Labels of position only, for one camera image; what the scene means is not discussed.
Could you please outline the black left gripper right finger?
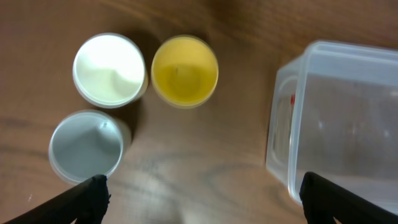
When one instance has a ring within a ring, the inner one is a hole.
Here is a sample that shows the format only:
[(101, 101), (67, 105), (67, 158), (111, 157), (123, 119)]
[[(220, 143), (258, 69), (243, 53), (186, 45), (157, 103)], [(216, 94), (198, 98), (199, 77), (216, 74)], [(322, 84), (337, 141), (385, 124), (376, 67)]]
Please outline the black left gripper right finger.
[(304, 175), (299, 195), (308, 223), (397, 223), (397, 215), (314, 172)]

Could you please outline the clear plastic container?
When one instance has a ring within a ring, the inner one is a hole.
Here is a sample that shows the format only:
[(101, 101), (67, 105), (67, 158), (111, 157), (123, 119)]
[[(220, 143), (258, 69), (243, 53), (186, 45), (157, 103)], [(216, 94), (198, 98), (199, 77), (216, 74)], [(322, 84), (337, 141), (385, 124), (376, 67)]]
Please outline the clear plastic container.
[(316, 41), (281, 67), (266, 167), (300, 203), (314, 172), (397, 212), (397, 51)]

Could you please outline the white cup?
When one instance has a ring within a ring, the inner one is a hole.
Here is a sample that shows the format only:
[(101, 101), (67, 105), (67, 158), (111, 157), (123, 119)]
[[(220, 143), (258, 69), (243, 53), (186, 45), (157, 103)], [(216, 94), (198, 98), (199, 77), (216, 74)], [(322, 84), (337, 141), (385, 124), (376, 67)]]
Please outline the white cup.
[(120, 108), (141, 98), (149, 85), (140, 48), (129, 38), (102, 33), (79, 48), (72, 66), (79, 94), (100, 108)]

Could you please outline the yellow cup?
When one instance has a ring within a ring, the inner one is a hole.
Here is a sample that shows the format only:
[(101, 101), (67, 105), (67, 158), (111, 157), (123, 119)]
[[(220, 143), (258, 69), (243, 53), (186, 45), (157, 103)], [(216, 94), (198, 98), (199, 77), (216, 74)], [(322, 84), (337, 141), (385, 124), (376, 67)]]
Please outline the yellow cup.
[(151, 80), (158, 96), (171, 106), (196, 108), (211, 97), (218, 83), (214, 50), (193, 35), (176, 35), (156, 51)]

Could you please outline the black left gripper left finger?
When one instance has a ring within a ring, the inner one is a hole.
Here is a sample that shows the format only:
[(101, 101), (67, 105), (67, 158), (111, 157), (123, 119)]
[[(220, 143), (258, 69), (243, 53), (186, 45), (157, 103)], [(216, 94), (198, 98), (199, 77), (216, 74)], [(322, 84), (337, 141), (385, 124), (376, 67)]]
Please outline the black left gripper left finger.
[(6, 224), (100, 224), (107, 212), (110, 197), (107, 177), (94, 175)]

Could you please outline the grey cup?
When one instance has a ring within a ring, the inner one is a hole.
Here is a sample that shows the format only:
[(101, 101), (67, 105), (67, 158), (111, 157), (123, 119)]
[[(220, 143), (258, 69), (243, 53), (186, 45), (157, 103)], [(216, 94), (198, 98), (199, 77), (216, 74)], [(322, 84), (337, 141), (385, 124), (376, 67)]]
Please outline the grey cup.
[(49, 162), (62, 180), (77, 185), (94, 175), (113, 174), (131, 142), (124, 121), (98, 110), (77, 111), (53, 132)]

